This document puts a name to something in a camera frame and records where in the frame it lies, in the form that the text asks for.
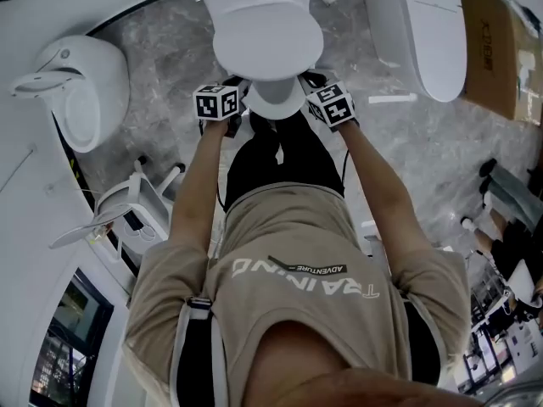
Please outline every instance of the cardboard box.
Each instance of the cardboard box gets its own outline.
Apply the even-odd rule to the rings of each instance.
[[[462,0],[467,36],[463,98],[510,119],[541,121],[541,44],[502,0]]]

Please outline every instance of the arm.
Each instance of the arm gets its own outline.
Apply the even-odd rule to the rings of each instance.
[[[415,217],[406,186],[353,121],[339,126],[377,224],[392,273],[403,256],[432,246]]]
[[[205,127],[173,205],[169,241],[188,243],[207,253],[215,213],[221,141],[228,120]]]

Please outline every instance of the beige t-shirt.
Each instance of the beige t-shirt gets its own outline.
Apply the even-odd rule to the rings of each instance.
[[[408,255],[390,278],[359,249],[344,200],[301,184],[262,187],[227,214],[221,257],[162,243],[146,255],[126,330],[125,357],[140,383],[168,405],[171,355],[184,300],[204,295],[223,336],[230,405],[241,405],[259,341],[279,321],[307,325],[351,366],[411,378],[409,293],[436,338],[442,365],[469,333],[469,293],[459,255]]]

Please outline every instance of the gray marble floor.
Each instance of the gray marble floor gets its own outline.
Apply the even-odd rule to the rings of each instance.
[[[317,66],[336,70],[345,82],[362,130],[400,174],[430,239],[469,255],[475,242],[459,220],[464,214],[481,214],[479,166],[495,157],[527,180],[526,169],[534,165],[541,145],[540,133],[460,99],[437,103],[419,96],[414,103],[369,104],[368,97],[399,92],[401,85],[377,60],[364,0],[339,0],[331,7],[311,0],[311,12],[324,32]],[[204,4],[161,0],[109,25],[98,37],[125,53],[132,93],[120,130],[94,151],[78,155],[91,189],[105,191],[124,181],[142,153],[150,160],[146,170],[152,181],[163,178],[176,162],[190,164],[199,139],[192,92],[225,75],[213,54],[213,25]],[[345,147],[339,135],[317,121],[311,125],[340,170]],[[223,143],[223,197],[228,166],[250,137],[245,122],[234,140]],[[372,217],[352,163],[345,186],[359,238],[367,248],[363,237],[371,228],[361,223]],[[214,240],[222,217],[217,206]],[[492,232],[487,219],[480,221]]]

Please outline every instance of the black backpack strap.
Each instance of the black backpack strap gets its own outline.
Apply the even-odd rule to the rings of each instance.
[[[177,368],[177,398],[181,407],[214,407],[211,301],[190,298],[187,305],[191,314]]]
[[[412,380],[437,386],[441,372],[441,360],[434,336],[415,305],[409,301],[405,294],[402,293],[401,297],[404,299],[409,325]]]

